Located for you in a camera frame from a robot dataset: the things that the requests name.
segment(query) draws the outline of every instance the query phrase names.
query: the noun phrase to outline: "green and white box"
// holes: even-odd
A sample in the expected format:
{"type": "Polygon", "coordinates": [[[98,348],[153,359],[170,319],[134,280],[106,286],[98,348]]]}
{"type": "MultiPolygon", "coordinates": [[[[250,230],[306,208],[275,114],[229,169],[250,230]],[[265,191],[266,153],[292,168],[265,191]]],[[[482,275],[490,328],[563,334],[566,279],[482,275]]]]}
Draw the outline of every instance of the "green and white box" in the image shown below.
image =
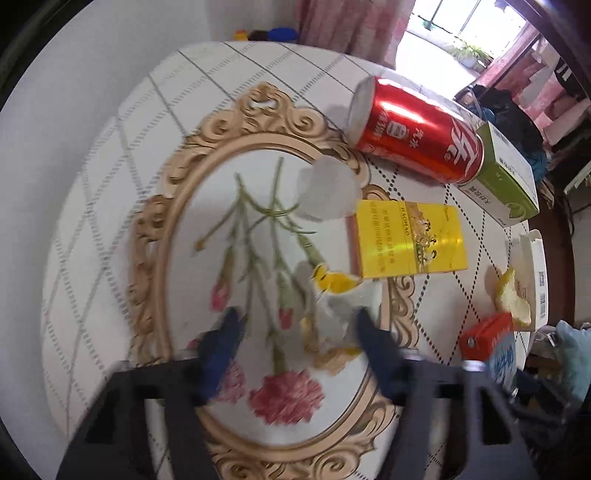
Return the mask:
{"type": "Polygon", "coordinates": [[[530,164],[499,130],[485,123],[477,130],[484,146],[478,175],[458,188],[501,226],[511,226],[540,212],[530,164]]]}

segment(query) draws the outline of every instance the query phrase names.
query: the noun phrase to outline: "embroidered flower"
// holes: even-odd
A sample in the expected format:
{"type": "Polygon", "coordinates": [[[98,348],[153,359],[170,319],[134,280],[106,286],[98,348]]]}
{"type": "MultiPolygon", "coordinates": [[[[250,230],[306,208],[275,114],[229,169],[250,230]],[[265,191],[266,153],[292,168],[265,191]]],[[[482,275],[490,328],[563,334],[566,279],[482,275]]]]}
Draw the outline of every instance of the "embroidered flower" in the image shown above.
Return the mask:
{"type": "Polygon", "coordinates": [[[230,285],[226,282],[218,282],[212,290],[211,308],[214,312],[221,312],[230,299],[230,285]]]}
{"type": "Polygon", "coordinates": [[[309,422],[324,399],[322,386],[307,370],[267,375],[259,390],[251,390],[248,405],[267,425],[309,422]]]}
{"type": "Polygon", "coordinates": [[[244,370],[238,362],[231,360],[215,400],[236,403],[244,396],[244,380],[244,370]]]}
{"type": "Polygon", "coordinates": [[[283,272],[277,272],[277,293],[279,294],[279,327],[282,330],[291,328],[294,316],[295,298],[291,280],[283,272]]]}

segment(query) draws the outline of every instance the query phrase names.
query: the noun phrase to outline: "soda can lid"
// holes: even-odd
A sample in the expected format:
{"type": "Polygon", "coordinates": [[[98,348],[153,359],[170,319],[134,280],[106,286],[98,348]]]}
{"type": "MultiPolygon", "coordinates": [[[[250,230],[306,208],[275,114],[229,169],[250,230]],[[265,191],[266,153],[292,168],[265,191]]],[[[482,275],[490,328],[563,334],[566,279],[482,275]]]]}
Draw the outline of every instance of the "soda can lid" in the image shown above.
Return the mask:
{"type": "Polygon", "coordinates": [[[355,88],[345,128],[345,140],[356,147],[361,139],[374,105],[375,77],[369,76],[355,88]]]}

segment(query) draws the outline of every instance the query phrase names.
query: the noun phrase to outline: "flower stem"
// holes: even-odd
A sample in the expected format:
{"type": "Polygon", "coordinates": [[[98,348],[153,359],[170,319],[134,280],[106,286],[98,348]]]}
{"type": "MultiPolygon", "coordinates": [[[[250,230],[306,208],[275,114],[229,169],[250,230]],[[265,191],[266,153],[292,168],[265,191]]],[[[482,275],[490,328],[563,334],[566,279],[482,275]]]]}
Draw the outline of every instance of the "flower stem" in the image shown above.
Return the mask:
{"type": "Polygon", "coordinates": [[[267,295],[265,294],[264,285],[261,279],[261,273],[257,266],[257,263],[261,263],[262,259],[256,253],[256,250],[252,244],[251,236],[250,236],[250,225],[248,223],[248,215],[246,213],[246,205],[244,201],[240,202],[240,209],[241,209],[241,218],[242,218],[242,228],[244,230],[244,244],[246,246],[246,256],[247,256],[247,267],[245,274],[248,276],[249,286],[247,287],[247,314],[250,312],[252,307],[252,292],[253,292],[253,281],[254,286],[256,286],[259,294],[259,298],[265,310],[265,316],[267,317],[267,323],[269,324],[269,328],[274,329],[273,319],[271,317],[271,309],[269,307],[269,301],[267,299],[267,295]]]}
{"type": "MultiPolygon", "coordinates": [[[[277,166],[275,167],[275,175],[273,177],[273,189],[271,190],[271,200],[269,201],[268,210],[272,210],[277,201],[277,188],[279,186],[279,178],[281,176],[281,168],[283,167],[283,157],[279,158],[277,166]]],[[[273,257],[275,268],[280,266],[283,260],[281,251],[279,250],[279,240],[277,239],[277,218],[271,217],[271,240],[273,242],[273,257]]]]}
{"type": "Polygon", "coordinates": [[[220,220],[209,229],[209,232],[207,232],[203,237],[197,239],[197,241],[194,244],[194,254],[199,253],[201,250],[203,250],[205,248],[205,243],[207,242],[207,240],[209,240],[209,238],[215,233],[217,232],[217,230],[228,221],[228,219],[231,217],[232,213],[234,212],[234,210],[236,210],[236,205],[238,204],[238,200],[236,200],[232,205],[230,205],[230,208],[226,211],[226,213],[224,213],[223,217],[220,218],[220,220]]]}
{"type": "MultiPolygon", "coordinates": [[[[278,208],[283,210],[283,205],[282,205],[280,199],[276,199],[275,203],[278,208]]],[[[289,214],[286,214],[284,216],[285,216],[285,220],[287,221],[287,224],[290,228],[293,228],[294,230],[301,230],[301,227],[293,221],[293,219],[289,216],[289,214]]]]}
{"type": "MultiPolygon", "coordinates": [[[[283,206],[281,205],[281,202],[279,200],[277,200],[277,206],[279,208],[283,208],[283,206]]],[[[285,221],[287,222],[288,226],[290,226],[292,228],[300,229],[300,227],[289,217],[289,215],[285,215],[285,221]]],[[[304,251],[304,253],[306,254],[306,257],[308,258],[308,262],[310,263],[310,265],[315,267],[321,263],[326,262],[324,260],[324,258],[322,257],[321,253],[316,249],[314,244],[306,236],[306,233],[300,233],[300,232],[294,232],[294,233],[296,234],[297,242],[298,242],[300,248],[304,251]]]]}
{"type": "Polygon", "coordinates": [[[236,215],[234,216],[234,225],[232,225],[232,230],[230,230],[230,233],[228,234],[228,240],[230,240],[232,242],[232,245],[234,245],[236,243],[236,236],[238,234],[238,226],[240,224],[240,217],[241,217],[241,211],[240,208],[238,208],[238,204],[240,202],[240,195],[236,195],[236,201],[234,202],[234,204],[236,205],[236,215]]]}
{"type": "Polygon", "coordinates": [[[281,375],[287,371],[287,363],[285,361],[285,353],[277,345],[277,342],[273,342],[273,375],[281,375]]]}
{"type": "Polygon", "coordinates": [[[286,230],[290,233],[295,233],[295,234],[299,234],[299,235],[313,235],[314,233],[316,233],[315,231],[295,230],[294,228],[290,227],[289,225],[284,225],[283,222],[279,219],[277,219],[276,221],[279,224],[279,226],[281,228],[283,228],[283,230],[286,230]]]}
{"type": "Polygon", "coordinates": [[[249,228],[248,228],[248,233],[252,232],[257,226],[259,226],[261,223],[263,223],[265,220],[267,219],[267,217],[265,215],[262,215],[260,218],[258,218],[256,220],[256,222],[254,222],[249,228]]]}
{"type": "Polygon", "coordinates": [[[259,204],[254,198],[251,197],[251,195],[246,191],[246,188],[244,186],[244,182],[242,181],[242,177],[239,173],[236,174],[236,181],[238,182],[238,189],[240,191],[240,195],[242,196],[242,198],[244,200],[246,200],[246,202],[248,202],[248,204],[254,208],[258,213],[265,215],[267,217],[279,217],[279,216],[285,216],[285,215],[289,215],[290,213],[292,213],[293,211],[295,211],[299,205],[296,203],[294,206],[288,208],[288,209],[282,209],[282,210],[275,210],[273,208],[265,208],[263,207],[261,204],[259,204]]]}

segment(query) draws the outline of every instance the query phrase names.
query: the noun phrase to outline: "pink carnation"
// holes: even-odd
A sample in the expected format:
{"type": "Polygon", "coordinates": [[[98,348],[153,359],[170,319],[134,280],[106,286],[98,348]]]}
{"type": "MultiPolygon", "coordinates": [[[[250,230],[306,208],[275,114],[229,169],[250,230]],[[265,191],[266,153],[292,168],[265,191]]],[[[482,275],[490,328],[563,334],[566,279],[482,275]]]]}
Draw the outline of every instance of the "pink carnation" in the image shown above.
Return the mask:
{"type": "Polygon", "coordinates": [[[244,393],[244,370],[238,362],[231,360],[215,400],[236,403],[244,393]]]}
{"type": "Polygon", "coordinates": [[[220,280],[213,286],[211,308],[214,312],[221,312],[228,305],[230,299],[230,285],[220,280]]]}
{"type": "Polygon", "coordinates": [[[307,370],[267,375],[259,390],[251,390],[248,405],[267,425],[309,422],[324,399],[322,386],[307,370]]]}
{"type": "Polygon", "coordinates": [[[294,321],[294,309],[279,309],[279,325],[282,330],[289,330],[294,321]]]}

